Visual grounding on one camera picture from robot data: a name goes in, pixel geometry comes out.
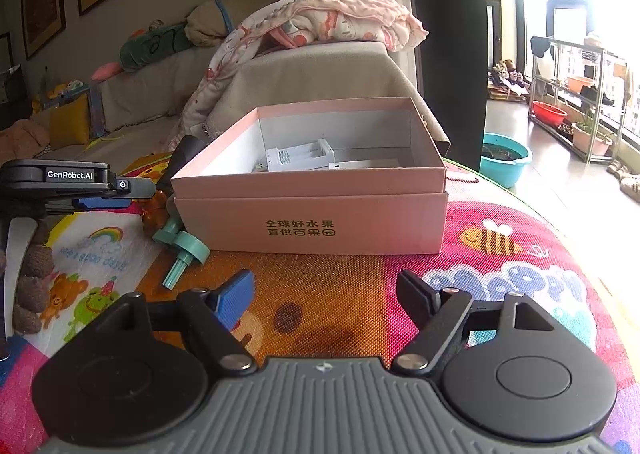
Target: blue strap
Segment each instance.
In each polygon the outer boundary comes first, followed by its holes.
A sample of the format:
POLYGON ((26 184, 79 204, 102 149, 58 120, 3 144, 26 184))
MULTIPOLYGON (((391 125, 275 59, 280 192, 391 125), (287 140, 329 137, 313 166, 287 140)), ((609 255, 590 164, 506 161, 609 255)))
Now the blue strap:
POLYGON ((222 0, 216 0, 216 6, 218 7, 218 10, 220 10, 220 14, 222 14, 222 20, 225 22, 226 31, 230 34, 234 31, 234 24, 231 22, 231 17, 229 17, 229 13, 226 11, 222 0))

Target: teal plastic toy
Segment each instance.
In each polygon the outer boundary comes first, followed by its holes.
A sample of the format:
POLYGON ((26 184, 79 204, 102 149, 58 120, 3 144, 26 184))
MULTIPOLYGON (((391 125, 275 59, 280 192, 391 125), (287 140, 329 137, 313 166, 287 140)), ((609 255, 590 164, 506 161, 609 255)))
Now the teal plastic toy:
POLYGON ((154 241, 178 250, 175 263, 162 282, 169 290, 174 289, 178 279, 194 258, 204 264, 209 257, 209 248, 197 237, 182 230, 182 220, 177 216, 169 217, 164 227, 154 234, 154 241))

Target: yellow pillow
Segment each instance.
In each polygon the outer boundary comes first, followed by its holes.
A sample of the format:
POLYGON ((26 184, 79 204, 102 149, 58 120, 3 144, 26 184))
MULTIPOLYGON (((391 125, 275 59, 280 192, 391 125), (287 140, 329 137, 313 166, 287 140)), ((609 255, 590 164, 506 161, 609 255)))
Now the yellow pillow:
POLYGON ((89 100, 86 93, 64 106, 52 110, 49 139, 52 149, 89 142, 89 100))

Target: orange mat section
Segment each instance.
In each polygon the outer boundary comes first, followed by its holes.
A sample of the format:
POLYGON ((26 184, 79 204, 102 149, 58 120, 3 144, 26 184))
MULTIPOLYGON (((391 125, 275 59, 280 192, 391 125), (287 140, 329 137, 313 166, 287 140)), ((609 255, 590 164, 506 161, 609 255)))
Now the orange mat section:
MULTIPOLYGON (((161 283, 174 259, 163 251, 138 285, 148 301, 217 288, 240 269, 254 272, 254 302, 233 333, 260 363, 266 356, 386 355, 382 257, 212 252, 169 291, 161 283)), ((177 333, 157 336, 182 346, 177 333)))

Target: gray ribbed surface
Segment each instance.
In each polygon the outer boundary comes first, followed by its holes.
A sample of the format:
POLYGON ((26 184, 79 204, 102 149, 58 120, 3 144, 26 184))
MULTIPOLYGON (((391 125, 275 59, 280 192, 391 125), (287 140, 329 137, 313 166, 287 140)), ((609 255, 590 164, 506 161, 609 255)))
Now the gray ribbed surface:
POLYGON ((199 415, 171 434, 119 450, 52 439, 47 454, 612 454, 595 438, 523 448, 458 423, 423 380, 377 358, 272 358, 260 373, 218 385, 199 415))

